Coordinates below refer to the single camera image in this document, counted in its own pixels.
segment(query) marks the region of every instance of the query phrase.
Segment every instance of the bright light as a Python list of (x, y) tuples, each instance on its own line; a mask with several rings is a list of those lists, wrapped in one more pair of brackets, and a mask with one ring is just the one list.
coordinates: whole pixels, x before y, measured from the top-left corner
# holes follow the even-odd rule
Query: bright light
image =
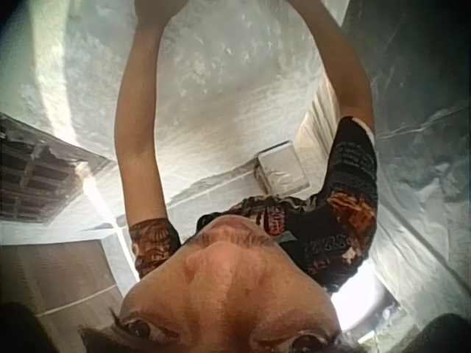
[(365, 261), (358, 273), (332, 295), (342, 331), (353, 328), (379, 300), (376, 281), (371, 263)]
[(360, 339), (358, 340), (358, 343), (359, 343), (359, 344), (363, 344), (363, 343), (367, 342), (368, 340), (371, 340), (374, 336), (375, 336), (375, 331), (370, 331), (370, 332), (368, 332), (365, 336), (363, 336), (362, 338), (360, 338)]
[(126, 261), (128, 266), (131, 268), (132, 274), (139, 280), (138, 272), (135, 270), (134, 263), (131, 258), (131, 254), (129, 249), (127, 248), (126, 241), (124, 239), (123, 232), (121, 228), (116, 223), (116, 218), (114, 217), (113, 213), (111, 212), (110, 208), (107, 206), (103, 196), (99, 192), (96, 186), (96, 180), (90, 173), (87, 173), (87, 176), (82, 179), (83, 185), (83, 193), (88, 197), (90, 202), (96, 208), (98, 213), (103, 217), (103, 219), (113, 226), (115, 233), (118, 235), (118, 240), (123, 249), (124, 256), (126, 257)]

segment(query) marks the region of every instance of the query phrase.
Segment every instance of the woman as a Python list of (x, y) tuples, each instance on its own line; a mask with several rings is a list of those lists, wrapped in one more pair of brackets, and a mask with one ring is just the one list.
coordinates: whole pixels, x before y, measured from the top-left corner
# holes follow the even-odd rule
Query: woman
[[(330, 294), (356, 272), (376, 225), (364, 69), (320, 0), (289, 0), (316, 41), (341, 110), (324, 187), (306, 201), (251, 198), (204, 216), (182, 246), (167, 216), (154, 124), (160, 39), (187, 2), (135, 2), (138, 27), (118, 98), (116, 154), (142, 280), (124, 299), (112, 337), (86, 335), (85, 342), (123, 352), (327, 349), (341, 331)], [(278, 244), (282, 234), (288, 241)]]

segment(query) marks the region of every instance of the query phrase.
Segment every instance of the black patterned top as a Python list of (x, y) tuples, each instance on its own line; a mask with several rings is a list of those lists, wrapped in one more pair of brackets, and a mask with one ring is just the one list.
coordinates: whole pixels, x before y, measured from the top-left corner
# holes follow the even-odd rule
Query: black patterned top
[[(366, 258), (376, 230), (378, 164), (369, 134), (357, 119), (340, 121), (324, 185), (308, 199), (251, 197), (225, 212), (202, 216), (196, 230), (221, 215), (252, 219), (306, 274), (336, 292)], [(141, 278), (181, 247), (167, 218), (136, 224), (130, 234)]]

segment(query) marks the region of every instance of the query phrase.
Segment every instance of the eye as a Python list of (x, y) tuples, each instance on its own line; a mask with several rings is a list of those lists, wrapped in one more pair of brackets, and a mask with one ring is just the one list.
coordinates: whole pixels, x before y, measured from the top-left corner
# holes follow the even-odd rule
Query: eye
[(164, 329), (163, 327), (156, 327), (141, 319), (134, 319), (121, 324), (121, 329), (131, 336), (142, 340), (153, 340), (162, 344), (175, 343), (179, 338), (176, 332)]
[(291, 342), (289, 353), (311, 353), (325, 348), (326, 342), (315, 335), (302, 335)]
[(314, 353), (325, 348), (327, 341), (310, 332), (300, 332), (297, 336), (283, 342), (260, 342), (270, 353)]

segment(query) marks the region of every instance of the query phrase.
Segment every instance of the bathroom wall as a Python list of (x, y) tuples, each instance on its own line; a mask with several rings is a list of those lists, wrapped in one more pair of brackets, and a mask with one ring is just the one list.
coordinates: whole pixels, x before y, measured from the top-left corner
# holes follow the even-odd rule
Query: bathroom wall
[(2, 246), (1, 301), (25, 304), (60, 352), (83, 352), (78, 329), (103, 329), (122, 295), (99, 241)]

